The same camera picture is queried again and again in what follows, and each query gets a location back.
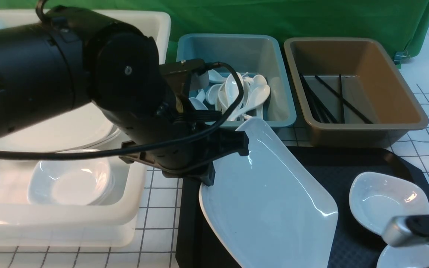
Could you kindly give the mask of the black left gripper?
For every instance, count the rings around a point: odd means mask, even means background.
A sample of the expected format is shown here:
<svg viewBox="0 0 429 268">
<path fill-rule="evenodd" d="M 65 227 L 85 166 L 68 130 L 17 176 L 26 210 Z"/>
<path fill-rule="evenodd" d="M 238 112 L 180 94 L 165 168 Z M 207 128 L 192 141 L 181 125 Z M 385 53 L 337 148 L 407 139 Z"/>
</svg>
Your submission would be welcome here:
<svg viewBox="0 0 429 268">
<path fill-rule="evenodd" d="M 249 137 L 245 131 L 219 128 L 214 134 L 192 139 L 192 135 L 207 129 L 208 123 L 221 115 L 221 112 L 185 112 L 173 117 L 161 114 L 136 117 L 133 113 L 122 112 L 120 129 L 130 138 L 129 142 L 122 143 L 122 149 L 178 139 L 182 142 L 123 154 L 120 159 L 161 169 L 170 177 L 184 177 L 211 186 L 216 176 L 214 160 L 234 153 L 249 155 Z"/>
</svg>

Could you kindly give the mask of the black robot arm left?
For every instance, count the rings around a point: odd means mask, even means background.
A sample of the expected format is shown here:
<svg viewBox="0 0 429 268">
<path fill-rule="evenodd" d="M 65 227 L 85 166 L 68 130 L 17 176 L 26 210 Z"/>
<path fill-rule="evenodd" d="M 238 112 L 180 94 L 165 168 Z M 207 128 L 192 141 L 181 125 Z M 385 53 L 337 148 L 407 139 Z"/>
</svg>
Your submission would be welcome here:
<svg viewBox="0 0 429 268">
<path fill-rule="evenodd" d="M 118 156 L 210 186 L 214 161 L 249 155 L 247 134 L 222 127 L 243 100 L 242 78 L 235 78 L 239 95 L 225 113 L 196 110 L 188 99 L 213 68 L 236 76 L 230 65 L 160 64 L 154 38 L 135 26 L 81 7 L 44 12 L 45 3 L 37 3 L 38 23 L 0 29 L 0 138 L 92 102 L 130 141 L 88 153 L 0 151 L 0 160 Z"/>
</svg>

